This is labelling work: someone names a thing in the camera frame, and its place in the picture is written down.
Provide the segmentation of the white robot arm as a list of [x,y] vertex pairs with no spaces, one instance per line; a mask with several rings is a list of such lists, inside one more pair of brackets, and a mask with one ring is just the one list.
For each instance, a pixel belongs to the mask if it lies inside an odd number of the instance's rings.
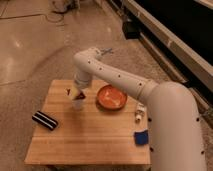
[[73,56],[75,85],[85,89],[98,77],[147,108],[152,171],[207,171],[196,100],[177,82],[157,83],[101,62],[96,47]]

